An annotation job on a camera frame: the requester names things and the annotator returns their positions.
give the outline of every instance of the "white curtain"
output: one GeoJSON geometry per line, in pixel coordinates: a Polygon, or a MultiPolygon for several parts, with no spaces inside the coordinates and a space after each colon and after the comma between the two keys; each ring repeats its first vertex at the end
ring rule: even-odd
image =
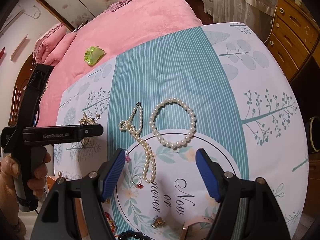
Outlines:
{"type": "Polygon", "coordinates": [[[265,40],[271,30],[277,0],[202,0],[204,11],[213,17],[213,22],[243,22],[265,40]]]}

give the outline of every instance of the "teal striped stripe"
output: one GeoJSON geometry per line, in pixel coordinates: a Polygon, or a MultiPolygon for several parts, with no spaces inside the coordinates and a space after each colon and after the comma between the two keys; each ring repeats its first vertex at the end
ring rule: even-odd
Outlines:
{"type": "MultiPolygon", "coordinates": [[[[242,178],[247,179],[247,153],[236,102],[221,63],[200,27],[156,38],[117,57],[107,125],[108,157],[118,147],[128,148],[134,143],[132,136],[119,131],[118,123],[128,118],[138,101],[144,111],[144,136],[150,133],[147,123],[153,107],[169,97],[181,98],[194,109],[196,131],[225,147],[242,178]]],[[[188,129],[189,122],[186,112],[174,104],[160,111],[156,126],[159,130],[188,129]]],[[[128,230],[114,200],[117,226],[128,230]]]]}

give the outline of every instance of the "finger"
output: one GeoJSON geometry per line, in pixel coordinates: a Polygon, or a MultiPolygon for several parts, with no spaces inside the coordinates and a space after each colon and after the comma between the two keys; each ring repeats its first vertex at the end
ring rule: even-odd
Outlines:
{"type": "Polygon", "coordinates": [[[50,154],[47,152],[47,153],[45,154],[45,156],[44,156],[43,162],[44,162],[44,163],[48,163],[48,162],[50,162],[50,161],[51,161],[51,156],[50,156],[50,154]]]}
{"type": "Polygon", "coordinates": [[[10,156],[5,157],[1,162],[1,177],[8,188],[14,188],[13,177],[19,175],[19,166],[10,156]]]}
{"type": "Polygon", "coordinates": [[[42,163],[39,167],[35,168],[34,174],[37,179],[44,178],[48,173],[47,165],[42,163]]]}
{"type": "Polygon", "coordinates": [[[33,195],[36,197],[42,197],[44,194],[44,188],[43,189],[35,189],[33,191],[33,195]]]}
{"type": "Polygon", "coordinates": [[[29,179],[27,184],[28,184],[28,187],[32,190],[42,189],[45,186],[45,178],[29,179]]]}

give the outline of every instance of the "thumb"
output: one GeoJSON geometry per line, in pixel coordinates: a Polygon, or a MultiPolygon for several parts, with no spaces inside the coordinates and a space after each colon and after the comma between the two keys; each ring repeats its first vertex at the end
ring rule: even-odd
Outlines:
{"type": "Polygon", "coordinates": [[[14,188],[13,177],[17,177],[19,172],[19,165],[10,156],[2,160],[0,176],[8,188],[14,188]]]}

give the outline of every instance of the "wall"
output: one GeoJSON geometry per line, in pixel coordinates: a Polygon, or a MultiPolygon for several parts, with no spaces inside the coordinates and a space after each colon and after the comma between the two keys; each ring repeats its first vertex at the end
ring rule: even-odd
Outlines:
{"type": "Polygon", "coordinates": [[[0,37],[0,50],[5,47],[5,54],[0,59],[0,132],[8,125],[13,88],[23,63],[32,53],[36,40],[58,22],[35,0],[20,0],[19,5],[25,12],[0,37]],[[26,34],[27,40],[12,62],[11,54],[26,34]]]}

